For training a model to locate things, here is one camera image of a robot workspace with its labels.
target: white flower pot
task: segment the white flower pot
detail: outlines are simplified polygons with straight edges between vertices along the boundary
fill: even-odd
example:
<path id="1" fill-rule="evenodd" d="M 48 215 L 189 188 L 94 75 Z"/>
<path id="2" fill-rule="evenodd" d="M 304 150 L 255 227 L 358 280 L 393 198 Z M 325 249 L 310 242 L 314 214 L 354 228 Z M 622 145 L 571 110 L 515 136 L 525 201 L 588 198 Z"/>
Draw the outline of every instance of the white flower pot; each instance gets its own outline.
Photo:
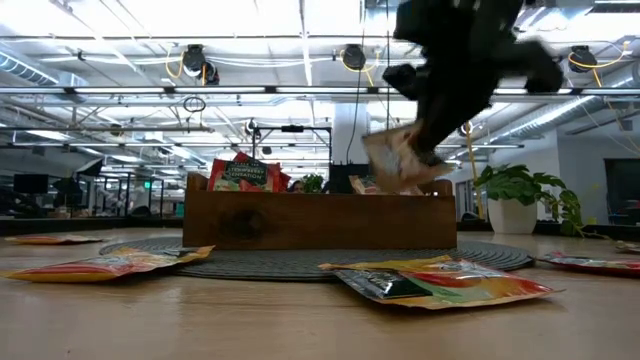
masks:
<path id="1" fill-rule="evenodd" d="M 538 220 L 538 204 L 489 199 L 489 220 L 496 234 L 531 234 Z"/>

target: potted plant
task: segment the potted plant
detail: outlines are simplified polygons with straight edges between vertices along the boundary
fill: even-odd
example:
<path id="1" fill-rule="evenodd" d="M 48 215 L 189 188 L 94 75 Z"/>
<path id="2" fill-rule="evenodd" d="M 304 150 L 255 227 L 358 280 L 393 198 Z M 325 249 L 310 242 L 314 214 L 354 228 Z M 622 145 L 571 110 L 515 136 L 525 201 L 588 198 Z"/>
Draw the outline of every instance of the potted plant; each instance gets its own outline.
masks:
<path id="1" fill-rule="evenodd" d="M 306 194 L 317 194 L 322 191 L 322 183 L 324 182 L 324 178 L 321 175 L 305 175 L 302 178 L 302 182 L 304 183 L 304 192 Z"/>
<path id="2" fill-rule="evenodd" d="M 475 185 L 487 191 L 489 219 L 496 233 L 532 233 L 537 221 L 537 203 L 542 202 L 551 208 L 555 221 L 562 219 L 563 234 L 584 236 L 578 197 L 556 176 L 531 175 L 525 165 L 487 166 Z M 559 188 L 560 194 L 556 197 L 544 191 L 544 185 Z"/>

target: yellow cable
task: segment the yellow cable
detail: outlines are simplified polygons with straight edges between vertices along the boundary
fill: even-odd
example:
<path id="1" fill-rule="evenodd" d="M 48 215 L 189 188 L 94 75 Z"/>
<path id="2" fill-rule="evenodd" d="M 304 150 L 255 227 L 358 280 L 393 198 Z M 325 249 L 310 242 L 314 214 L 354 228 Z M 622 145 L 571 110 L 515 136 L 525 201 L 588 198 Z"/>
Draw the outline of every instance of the yellow cable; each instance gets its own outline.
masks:
<path id="1" fill-rule="evenodd" d="M 167 69 L 167 74 L 169 74 L 169 76 L 171 76 L 174 79 L 177 79 L 182 75 L 182 66 L 183 66 L 182 61 L 184 60 L 184 51 L 180 53 L 180 69 L 178 69 L 178 75 L 174 74 L 171 71 L 171 69 L 169 69 L 169 55 L 171 55 L 171 49 L 169 49 L 169 51 L 167 52 L 167 59 L 164 62 L 164 68 Z"/>
<path id="2" fill-rule="evenodd" d="M 602 65 L 587 65 L 587 64 L 579 63 L 579 62 L 577 62 L 577 61 L 575 61 L 575 60 L 573 60 L 573 59 L 571 58 L 573 55 L 575 55 L 575 53 L 574 53 L 574 52 L 572 52 L 571 54 L 569 54 L 568 59 L 569 59 L 569 61 L 570 61 L 570 62 L 572 62 L 572 63 L 574 63 L 574 64 L 576 64 L 576 65 L 578 65 L 578 66 L 581 66 L 581 67 L 583 67 L 583 68 L 587 68 L 587 69 L 601 69 L 601 68 L 603 68 L 603 67 L 611 66 L 611 65 L 613 65 L 613 64 L 617 64 L 618 62 L 620 62 L 620 60 L 622 60 L 622 58 L 624 57 L 624 52 L 625 52 L 626 50 L 627 50 L 627 43 L 625 42 L 625 43 L 622 45 L 622 52 L 620 53 L 620 57 L 618 57 L 617 59 L 615 59 L 615 60 L 613 60 L 613 61 L 611 61 L 611 62 L 608 62 L 608 63 L 606 63 L 606 64 L 602 64 Z"/>
<path id="3" fill-rule="evenodd" d="M 600 76 L 598 75 L 598 71 L 596 71 L 596 69 L 593 69 L 593 77 L 596 79 L 596 83 L 598 84 L 598 86 L 602 87 L 602 80 L 600 80 Z M 611 111 L 613 111 L 613 115 L 616 118 L 616 123 L 618 124 L 618 127 L 620 128 L 620 130 L 624 131 L 624 127 L 622 126 L 622 122 L 620 122 L 620 119 L 618 118 L 618 113 L 616 112 L 616 110 L 613 108 L 613 106 L 611 105 L 611 103 L 609 101 L 605 100 L 605 103 L 607 103 L 607 105 L 609 106 L 609 109 L 611 109 Z M 625 134 L 624 132 L 623 132 L 623 135 L 624 135 L 624 137 L 627 138 L 627 140 L 629 140 L 631 145 L 633 145 L 633 147 L 636 148 L 636 150 L 640 151 L 640 147 L 638 147 L 638 145 L 635 143 L 635 141 L 633 141 L 631 136 L 629 136 L 628 134 Z"/>
<path id="4" fill-rule="evenodd" d="M 373 87 L 373 79 L 371 78 L 371 75 L 369 74 L 369 72 L 365 72 L 365 74 L 367 74 L 367 79 L 369 79 L 369 85 L 371 85 L 371 87 Z"/>
<path id="5" fill-rule="evenodd" d="M 374 65 L 369 66 L 369 68 L 367 69 L 361 69 L 361 70 L 353 70 L 351 68 L 349 68 L 347 66 L 347 64 L 344 63 L 344 49 L 342 51 L 340 51 L 340 62 L 342 63 L 342 65 L 344 65 L 344 68 L 351 71 L 351 72 L 363 72 L 365 73 L 365 75 L 367 75 L 367 79 L 369 79 L 369 85 L 371 85 L 371 87 L 374 87 L 374 83 L 373 83 L 373 79 L 371 78 L 371 74 L 369 74 L 369 71 L 373 70 L 374 68 L 378 67 L 379 62 L 380 62 L 380 53 L 376 52 L 376 63 Z"/>
<path id="6" fill-rule="evenodd" d="M 478 181 L 478 172 L 476 170 L 476 158 L 473 155 L 473 147 L 471 146 L 471 123 L 467 121 L 465 124 L 465 133 L 467 137 L 467 148 L 469 149 L 469 160 L 471 160 L 471 171 L 473 173 L 473 183 Z M 480 189 L 476 189 L 476 202 L 478 203 L 478 217 L 484 219 L 484 209 L 482 206 L 482 194 Z"/>

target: green plant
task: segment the green plant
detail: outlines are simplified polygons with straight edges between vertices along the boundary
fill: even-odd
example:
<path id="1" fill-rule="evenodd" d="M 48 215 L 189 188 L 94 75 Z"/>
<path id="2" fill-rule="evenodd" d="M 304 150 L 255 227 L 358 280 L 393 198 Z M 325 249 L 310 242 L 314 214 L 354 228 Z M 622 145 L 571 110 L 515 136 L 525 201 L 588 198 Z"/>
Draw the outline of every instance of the green plant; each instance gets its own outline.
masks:
<path id="1" fill-rule="evenodd" d="M 319 193 L 322 191 L 322 183 L 324 183 L 324 178 L 321 175 L 305 175 L 302 178 L 302 182 L 304 183 L 304 192 L 307 194 Z"/>
<path id="2" fill-rule="evenodd" d="M 562 219 L 563 234 L 585 236 L 578 196 L 556 176 L 545 173 L 531 175 L 525 165 L 487 166 L 475 185 L 476 188 L 486 189 L 487 197 L 492 200 L 516 199 L 524 206 L 540 201 L 551 208 L 555 221 Z M 560 194 L 556 197 L 543 190 L 543 185 L 561 189 Z"/>

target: desk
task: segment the desk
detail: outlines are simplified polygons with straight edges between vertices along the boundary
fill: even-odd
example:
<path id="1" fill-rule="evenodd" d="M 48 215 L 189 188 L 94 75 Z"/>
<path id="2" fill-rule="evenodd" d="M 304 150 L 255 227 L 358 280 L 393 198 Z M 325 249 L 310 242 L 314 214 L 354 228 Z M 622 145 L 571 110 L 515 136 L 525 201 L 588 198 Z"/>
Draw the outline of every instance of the desk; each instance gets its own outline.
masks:
<path id="1" fill-rule="evenodd" d="M 180 230 L 87 232 L 122 241 Z M 606 241 L 461 233 L 460 239 L 612 255 Z M 102 244 L 0 245 L 0 268 L 97 254 Z M 637 359 L 640 280 L 552 270 L 518 274 L 567 289 L 506 306 L 416 311 L 374 304 L 342 284 L 163 277 L 135 284 L 0 279 L 0 359 Z"/>

